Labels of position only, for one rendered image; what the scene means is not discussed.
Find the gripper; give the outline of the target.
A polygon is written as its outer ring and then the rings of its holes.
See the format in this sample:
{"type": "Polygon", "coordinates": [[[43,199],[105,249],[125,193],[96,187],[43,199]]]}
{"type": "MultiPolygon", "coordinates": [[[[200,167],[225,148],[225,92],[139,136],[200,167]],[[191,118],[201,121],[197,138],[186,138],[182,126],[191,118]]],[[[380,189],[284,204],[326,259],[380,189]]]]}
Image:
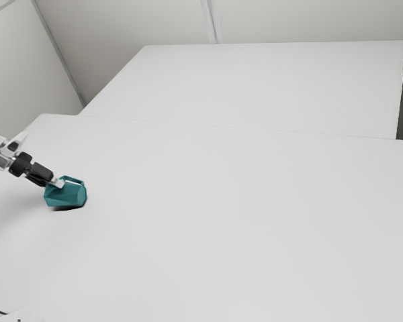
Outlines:
{"type": "Polygon", "coordinates": [[[21,152],[15,157],[8,171],[17,178],[24,174],[29,181],[40,187],[46,187],[48,184],[58,189],[64,187],[64,181],[55,177],[53,171],[37,162],[32,164],[31,161],[31,155],[21,152]]]}

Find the teal faceted mug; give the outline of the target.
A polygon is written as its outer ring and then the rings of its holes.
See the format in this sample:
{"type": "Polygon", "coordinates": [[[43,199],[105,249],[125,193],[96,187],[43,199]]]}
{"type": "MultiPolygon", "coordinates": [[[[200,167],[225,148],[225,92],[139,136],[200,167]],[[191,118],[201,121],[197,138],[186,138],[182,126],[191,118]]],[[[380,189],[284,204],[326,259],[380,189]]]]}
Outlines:
{"type": "Polygon", "coordinates": [[[44,190],[44,200],[49,207],[58,209],[83,207],[87,201],[87,189],[82,180],[61,176],[61,188],[48,183],[44,190]]]}

